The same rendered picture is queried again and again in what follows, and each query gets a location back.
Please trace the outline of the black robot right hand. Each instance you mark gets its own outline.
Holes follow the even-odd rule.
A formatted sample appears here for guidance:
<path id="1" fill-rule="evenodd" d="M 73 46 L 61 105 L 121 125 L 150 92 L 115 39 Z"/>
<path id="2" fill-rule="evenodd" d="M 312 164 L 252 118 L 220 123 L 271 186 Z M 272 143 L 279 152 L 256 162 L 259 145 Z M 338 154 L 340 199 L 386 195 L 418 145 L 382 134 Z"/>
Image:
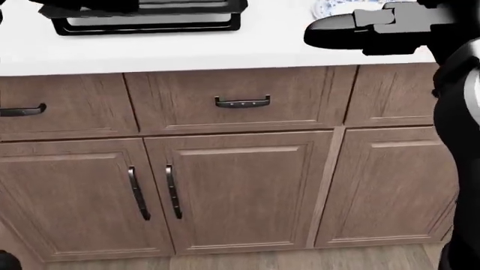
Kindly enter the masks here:
<path id="1" fill-rule="evenodd" d="M 446 6 L 397 1 L 379 10 L 357 9 L 318 19 L 305 29 L 304 42 L 320 49 L 360 50 L 366 56 L 409 55 L 454 24 Z"/>

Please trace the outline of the blue white patterned plate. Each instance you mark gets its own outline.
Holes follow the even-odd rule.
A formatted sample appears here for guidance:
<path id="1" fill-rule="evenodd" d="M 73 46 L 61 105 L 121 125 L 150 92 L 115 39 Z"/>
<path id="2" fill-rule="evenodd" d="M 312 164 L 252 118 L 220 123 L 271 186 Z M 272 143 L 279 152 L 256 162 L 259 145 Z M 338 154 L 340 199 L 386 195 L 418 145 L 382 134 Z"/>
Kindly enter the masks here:
<path id="1" fill-rule="evenodd" d="M 351 14 L 354 10 L 375 11 L 389 0 L 317 0 L 311 8 L 312 17 L 320 20 L 334 15 Z"/>

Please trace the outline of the wooden drawer front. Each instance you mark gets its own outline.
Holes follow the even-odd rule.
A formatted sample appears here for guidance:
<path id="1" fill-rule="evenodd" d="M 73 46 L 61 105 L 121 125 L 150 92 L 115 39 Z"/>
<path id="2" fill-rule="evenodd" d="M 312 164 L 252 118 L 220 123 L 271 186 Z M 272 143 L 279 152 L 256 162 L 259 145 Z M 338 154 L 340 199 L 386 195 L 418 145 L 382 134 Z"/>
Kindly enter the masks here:
<path id="1" fill-rule="evenodd" d="M 138 132 L 119 73 L 0 77 L 0 140 L 120 137 Z"/>
<path id="2" fill-rule="evenodd" d="M 434 63 L 369 64 L 358 69 L 346 113 L 349 127 L 430 125 Z"/>
<path id="3" fill-rule="evenodd" d="M 311 130 L 341 125 L 356 67 L 289 67 L 126 73 L 142 134 Z M 226 109 L 222 101 L 268 106 Z"/>

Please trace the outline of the brown wooden base cabinet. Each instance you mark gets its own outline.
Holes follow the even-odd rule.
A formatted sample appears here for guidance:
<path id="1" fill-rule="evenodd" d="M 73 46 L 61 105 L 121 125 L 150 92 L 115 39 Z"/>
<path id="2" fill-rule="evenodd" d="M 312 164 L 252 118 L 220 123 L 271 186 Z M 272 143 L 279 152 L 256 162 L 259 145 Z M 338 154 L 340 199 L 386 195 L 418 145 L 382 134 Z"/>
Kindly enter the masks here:
<path id="1" fill-rule="evenodd" d="M 315 245 L 315 242 L 316 242 L 316 239 L 317 239 L 317 233 L 318 233 L 318 229 L 320 227 L 320 222 L 321 222 L 321 219 L 322 219 L 322 216 L 323 216 L 323 209 L 325 207 L 327 196 L 329 194 L 329 188 L 330 188 L 330 185 L 331 185 L 333 174 L 335 172 L 335 166 L 336 166 L 336 163 L 338 161 L 338 155 L 339 155 L 339 152 L 341 150 L 341 146 L 342 146 L 342 142 L 343 142 L 343 139 L 344 139 L 345 132 L 347 130 L 367 130 L 367 129 L 381 129 L 381 128 L 420 128 L 420 127 L 432 127 L 433 128 L 432 124 L 429 124 L 429 125 L 376 126 L 376 127 L 349 127 L 349 126 L 345 125 L 345 119 L 346 119 L 346 114 L 348 112 L 348 107 L 349 107 L 349 104 L 350 104 L 351 94 L 352 94 L 353 87 L 354 87 L 355 82 L 356 82 L 359 67 L 361 67 L 361 66 L 353 66 L 353 67 L 356 68 L 356 74 L 355 74 L 355 77 L 354 77 L 354 80 L 353 80 L 352 90 L 350 92 L 349 100 L 348 100 L 348 103 L 346 105 L 346 112 L 344 114 L 342 124 L 338 125 L 336 127 L 316 128 L 316 129 L 311 129 L 311 130 L 269 130 L 269 131 L 257 131 L 257 132 L 252 132 L 251 131 L 251 132 L 199 133 L 199 134 L 197 134 L 197 133 L 195 133 L 195 134 L 159 134 L 159 135 L 142 134 L 140 132 L 140 126 L 138 124 L 137 117 L 136 117 L 134 107 L 133 107 L 133 104 L 132 104 L 131 95 L 129 94 L 128 87 L 127 87 L 127 84 L 125 82 L 125 74 L 126 73 L 120 73 L 123 77 L 124 84 L 125 84 L 126 89 L 127 89 L 128 97 L 130 98 L 130 104 L 132 106 L 134 118 L 136 120 L 136 125 L 138 127 L 137 134 L 127 135 L 127 136 L 82 137 L 82 138 L 74 138 L 74 139 L 30 139 L 30 140 L 20 140 L 20 141 L 1 141 L 0 140 L 0 144 L 2 144 L 2 143 L 42 143 L 42 142 L 55 142 L 55 141 L 141 139 L 142 142 L 143 142 L 144 148 L 145 148 L 145 152 L 147 154 L 147 158 L 148 158 L 149 166 L 151 168 L 152 175 L 154 177 L 154 181 L 155 181 L 157 192 L 158 192 L 160 202 L 161 202 L 161 205 L 162 205 L 164 217 L 166 219 L 166 225 L 167 225 L 167 228 L 168 228 L 168 231 L 169 231 L 169 236 L 170 236 L 170 239 L 172 240 L 172 246 L 173 246 L 173 249 L 174 249 L 174 254 L 173 255 L 181 255 L 181 254 L 176 252 L 176 249 L 175 249 L 174 243 L 173 243 L 173 238 L 170 234 L 170 229 L 168 227 L 167 218 L 165 216 L 161 196 L 160 196 L 160 193 L 159 193 L 159 190 L 158 190 L 157 182 L 155 180 L 155 175 L 154 175 L 153 170 L 152 170 L 152 165 L 151 165 L 151 162 L 150 162 L 150 159 L 149 159 L 149 155 L 148 155 L 148 152 L 146 150 L 146 144 L 145 144 L 146 139 L 148 139 L 148 138 L 165 138 L 165 137 L 222 136 L 222 135 L 229 135 L 229 134 L 232 134 L 232 135 L 236 135 L 236 134 L 274 134 L 274 133 L 288 133 L 288 132 L 330 131 L 330 132 L 333 133 L 333 137 L 331 139 L 331 144 L 330 144 L 330 147 L 329 147 L 329 150 L 328 150 L 328 157 L 327 157 L 327 160 L 325 162 L 325 167 L 324 167 L 323 174 L 322 174 L 322 183 L 320 184 L 320 187 L 319 187 L 319 193 L 318 193 L 318 197 L 317 197 L 316 204 L 315 204 L 315 209 L 314 209 L 314 216 L 313 216 L 313 219 L 311 221 L 306 247 L 303 247 L 301 249 L 318 248 Z"/>

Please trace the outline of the wooden cabinet door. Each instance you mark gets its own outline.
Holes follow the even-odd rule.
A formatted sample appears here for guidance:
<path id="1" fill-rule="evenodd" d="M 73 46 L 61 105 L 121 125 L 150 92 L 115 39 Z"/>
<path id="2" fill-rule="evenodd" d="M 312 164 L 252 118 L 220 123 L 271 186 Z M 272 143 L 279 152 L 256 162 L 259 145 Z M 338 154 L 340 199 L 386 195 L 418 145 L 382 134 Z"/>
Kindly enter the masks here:
<path id="1" fill-rule="evenodd" d="M 0 144 L 0 220 L 46 263 L 174 254 L 141 139 Z"/>
<path id="2" fill-rule="evenodd" d="M 347 130 L 315 245 L 438 242 L 452 224 L 456 181 L 433 127 Z"/>
<path id="3" fill-rule="evenodd" d="M 177 254 L 306 247 L 332 137 L 314 131 L 146 139 Z"/>

